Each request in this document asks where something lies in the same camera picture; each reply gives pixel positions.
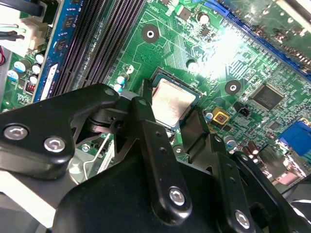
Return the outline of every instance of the blue capacitor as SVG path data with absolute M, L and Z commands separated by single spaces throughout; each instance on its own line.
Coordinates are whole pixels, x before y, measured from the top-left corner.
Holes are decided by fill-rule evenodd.
M 114 89 L 116 92 L 118 92 L 118 93 L 120 93 L 120 92 L 123 90 L 123 88 L 122 88 L 122 86 L 121 86 L 120 84 L 115 84 L 115 85 L 113 86 L 113 89 Z

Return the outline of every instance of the wire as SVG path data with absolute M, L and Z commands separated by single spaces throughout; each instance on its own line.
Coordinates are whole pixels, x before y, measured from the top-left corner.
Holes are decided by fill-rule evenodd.
M 23 29 L 23 28 L 0 27 L 0 32 L 18 32 L 18 33 L 25 33 L 26 30 Z
M 0 23 L 0 27 L 11 27 L 11 28 L 18 28 L 17 24 L 6 24 L 6 23 Z
M 95 162 L 95 160 L 98 158 L 98 156 L 100 155 L 101 151 L 103 150 L 103 148 L 104 148 L 106 142 L 108 141 L 109 137 L 110 137 L 110 133 L 107 134 L 105 140 L 103 141 L 103 143 L 102 143 L 101 146 L 99 147 L 99 149 L 98 149 L 98 151 L 97 151 L 95 157 L 94 157 L 92 160 L 85 161 L 85 162 L 83 163 L 84 177 L 86 178 L 86 180 L 88 180 L 87 173 L 86 173 L 86 165 L 89 164 L 89 163 L 94 163 L 94 162 Z
M 24 36 L 22 35 L 0 35 L 0 40 L 17 40 L 23 38 Z
M 5 59 L 5 56 L 4 56 L 4 51 L 3 51 L 1 46 L 0 46 L 0 54 L 1 54 L 0 66 L 2 66 L 6 62 L 6 59 Z

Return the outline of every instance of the black cable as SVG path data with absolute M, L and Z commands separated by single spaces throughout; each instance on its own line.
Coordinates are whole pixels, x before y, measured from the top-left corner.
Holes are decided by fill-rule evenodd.
M 24 39 L 22 35 L 0 35 L 0 40 L 16 40 L 16 39 Z
M 0 36 L 1 35 L 17 35 L 17 32 L 15 31 L 11 31 L 11 32 L 0 32 Z

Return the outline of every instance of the capacitor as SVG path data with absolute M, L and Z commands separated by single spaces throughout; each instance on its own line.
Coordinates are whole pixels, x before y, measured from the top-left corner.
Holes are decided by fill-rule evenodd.
M 201 24 L 208 24 L 209 23 L 209 17 L 206 13 L 200 12 L 197 15 L 197 20 Z
M 31 68 L 31 61 L 23 58 L 17 62 L 14 62 L 14 68 L 17 72 L 24 73 L 26 70 Z
M 38 77 L 36 75 L 31 75 L 28 79 L 33 85 L 36 85 L 38 82 Z
M 203 110 L 203 115 L 206 121 L 211 121 L 214 117 L 212 111 L 208 108 Z
M 113 86 L 113 89 L 116 91 L 116 92 L 118 92 L 118 93 L 120 93 L 121 91 L 122 91 L 122 86 L 120 85 L 120 84 L 115 84 L 114 86 Z
M 242 151 L 243 151 L 243 153 L 244 153 L 245 155 L 247 155 L 247 156 L 250 156 L 250 155 L 253 156 L 251 150 L 250 150 L 247 146 L 242 147 Z
M 120 85 L 124 85 L 127 80 L 128 80 L 128 74 L 122 73 L 117 78 L 117 83 Z
M 249 141 L 247 143 L 247 146 L 249 147 L 252 154 L 258 154 L 259 148 L 257 147 L 254 141 Z
M 44 51 L 41 51 L 40 53 L 37 53 L 35 55 L 35 61 L 38 63 L 38 64 L 42 64 L 43 61 L 44 61 L 44 54 L 45 54 L 45 50 Z
M 234 148 L 237 145 L 237 142 L 235 141 L 234 137 L 231 135 L 224 137 L 224 142 L 229 148 Z
M 41 72 L 41 65 L 36 63 L 31 67 L 34 74 L 39 74 Z
M 17 81 L 18 79 L 24 77 L 25 73 L 19 73 L 16 70 L 9 70 L 7 73 L 8 77 L 13 80 L 13 81 Z
M 193 59 L 188 60 L 186 65 L 190 73 L 195 73 L 199 69 L 197 62 Z

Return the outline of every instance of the mounting hole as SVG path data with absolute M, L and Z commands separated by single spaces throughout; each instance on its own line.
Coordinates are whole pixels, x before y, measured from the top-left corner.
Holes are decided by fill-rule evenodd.
M 147 32 L 147 37 L 148 38 L 153 38 L 155 36 L 155 33 L 153 31 L 148 31 Z
M 231 164 L 226 164 L 228 168 L 232 169 Z
M 237 183 L 237 181 L 236 181 L 233 177 L 230 177 L 230 180 L 231 180 L 231 182 L 233 182 L 233 183 Z
M 230 86 L 230 91 L 235 91 L 236 89 L 237 89 L 237 86 L 236 86 L 236 85 Z
M 124 121 L 118 120 L 118 121 L 115 123 L 115 128 L 116 128 L 116 129 L 121 129 L 123 126 L 124 126 Z
M 138 100 L 139 103 L 141 103 L 142 105 L 147 105 L 145 100 Z
M 166 150 L 164 147 L 160 147 L 160 151 L 161 151 L 163 154 L 167 153 L 167 150 Z

